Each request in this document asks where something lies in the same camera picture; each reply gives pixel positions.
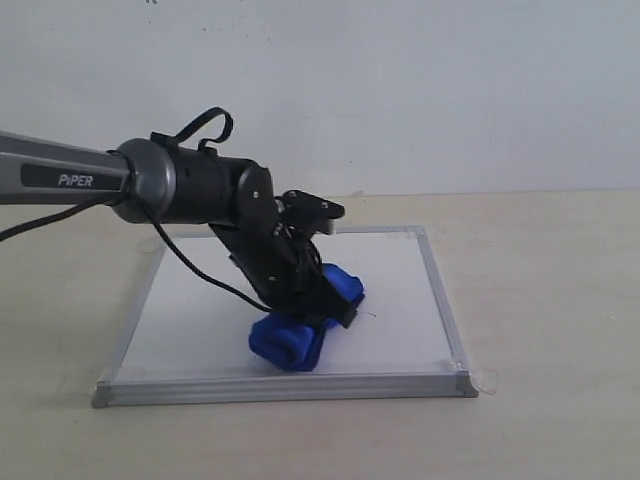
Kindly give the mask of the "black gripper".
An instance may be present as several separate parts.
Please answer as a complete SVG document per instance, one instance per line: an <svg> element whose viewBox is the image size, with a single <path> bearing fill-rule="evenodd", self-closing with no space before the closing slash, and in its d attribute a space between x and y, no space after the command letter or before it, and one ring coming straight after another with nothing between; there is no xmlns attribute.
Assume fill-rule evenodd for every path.
<svg viewBox="0 0 640 480"><path fill-rule="evenodd" d="M276 235L259 235L230 225L212 224L259 299L271 310L294 315L313 329L334 322L348 328L356 315L356 280L324 279L312 238L326 223L304 228L281 224Z"/></svg>

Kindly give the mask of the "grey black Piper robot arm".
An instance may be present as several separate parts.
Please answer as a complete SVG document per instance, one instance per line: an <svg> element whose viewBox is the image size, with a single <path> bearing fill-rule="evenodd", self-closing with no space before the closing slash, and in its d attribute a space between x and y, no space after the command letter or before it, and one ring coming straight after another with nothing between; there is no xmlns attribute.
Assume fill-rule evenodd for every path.
<svg viewBox="0 0 640 480"><path fill-rule="evenodd" d="M349 327L357 308L323 271L312 242L331 234L342 205L300 190L274 192L270 171L216 149L155 134L102 152L4 132L1 202L108 205L132 224L206 224L243 273L263 311L317 327Z"/></svg>

